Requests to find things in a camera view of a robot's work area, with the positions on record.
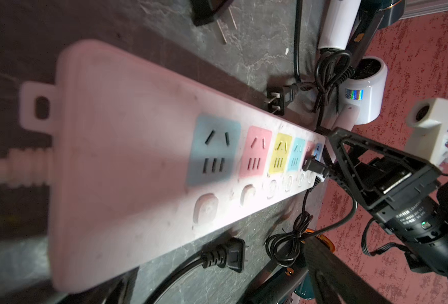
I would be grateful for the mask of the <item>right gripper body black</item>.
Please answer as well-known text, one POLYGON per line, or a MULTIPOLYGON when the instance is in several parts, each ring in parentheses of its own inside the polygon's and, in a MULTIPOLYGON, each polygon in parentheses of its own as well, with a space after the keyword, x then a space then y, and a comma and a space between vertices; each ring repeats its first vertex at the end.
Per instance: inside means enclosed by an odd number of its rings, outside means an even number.
POLYGON ((375 157, 357 161, 363 207, 387 233, 395 235, 410 270, 448 277, 448 208, 430 193, 440 187, 440 171, 421 158, 375 157))

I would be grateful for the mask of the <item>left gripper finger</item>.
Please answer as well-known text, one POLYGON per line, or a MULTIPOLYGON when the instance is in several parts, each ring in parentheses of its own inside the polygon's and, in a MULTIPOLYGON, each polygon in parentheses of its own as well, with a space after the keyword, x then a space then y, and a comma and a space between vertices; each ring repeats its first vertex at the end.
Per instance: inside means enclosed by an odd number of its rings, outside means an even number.
POLYGON ((318 239, 307 239, 303 254, 317 303, 389 303, 318 239))

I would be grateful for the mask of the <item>white power strip coloured sockets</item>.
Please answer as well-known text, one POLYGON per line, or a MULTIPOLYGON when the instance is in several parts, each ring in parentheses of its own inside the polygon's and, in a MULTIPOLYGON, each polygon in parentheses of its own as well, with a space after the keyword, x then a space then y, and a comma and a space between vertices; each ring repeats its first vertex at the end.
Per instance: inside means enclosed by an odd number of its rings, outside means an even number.
POLYGON ((52 137, 52 284, 80 293, 313 185, 323 136, 95 40, 20 87, 52 137))

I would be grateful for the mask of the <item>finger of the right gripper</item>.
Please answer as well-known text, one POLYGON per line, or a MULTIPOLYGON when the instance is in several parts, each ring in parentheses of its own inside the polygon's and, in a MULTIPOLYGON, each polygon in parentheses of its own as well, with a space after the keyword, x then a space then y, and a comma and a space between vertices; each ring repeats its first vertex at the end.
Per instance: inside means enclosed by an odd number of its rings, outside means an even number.
POLYGON ((351 131, 327 135, 336 161, 333 169, 368 211, 399 211, 440 186, 440 171, 428 161, 351 131))

